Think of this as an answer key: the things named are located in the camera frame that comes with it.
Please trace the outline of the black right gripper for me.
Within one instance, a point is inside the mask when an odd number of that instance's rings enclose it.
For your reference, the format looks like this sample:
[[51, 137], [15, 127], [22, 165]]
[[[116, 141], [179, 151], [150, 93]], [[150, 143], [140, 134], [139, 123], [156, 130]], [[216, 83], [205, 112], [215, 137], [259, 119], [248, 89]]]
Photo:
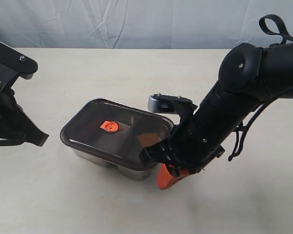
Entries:
[[144, 167], [162, 163], [157, 174], [158, 188], [165, 190], [197, 173], [225, 152], [225, 111], [222, 107], [177, 109], [179, 124], [162, 142], [144, 147], [139, 159]]

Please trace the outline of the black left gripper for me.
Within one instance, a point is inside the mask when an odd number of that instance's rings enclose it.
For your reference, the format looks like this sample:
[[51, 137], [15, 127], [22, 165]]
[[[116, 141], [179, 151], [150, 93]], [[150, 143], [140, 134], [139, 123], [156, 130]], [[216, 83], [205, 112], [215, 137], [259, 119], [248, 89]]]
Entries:
[[12, 73], [5, 82], [0, 81], [0, 146], [18, 146], [26, 142], [42, 147], [49, 135], [32, 122], [14, 97], [12, 86], [19, 77]]

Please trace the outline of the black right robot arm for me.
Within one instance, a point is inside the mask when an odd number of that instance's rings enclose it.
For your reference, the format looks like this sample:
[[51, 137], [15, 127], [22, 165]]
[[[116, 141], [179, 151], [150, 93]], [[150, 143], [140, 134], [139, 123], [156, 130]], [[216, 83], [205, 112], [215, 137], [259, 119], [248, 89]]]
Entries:
[[142, 150], [142, 164], [161, 163], [157, 185], [164, 190], [220, 157], [231, 133], [236, 134], [231, 157], [236, 157], [250, 128], [245, 117], [258, 117], [278, 98], [293, 98], [293, 43], [268, 48], [242, 43], [225, 56], [218, 80], [199, 105], [184, 97], [149, 97], [151, 112], [177, 114], [180, 122], [167, 138]]

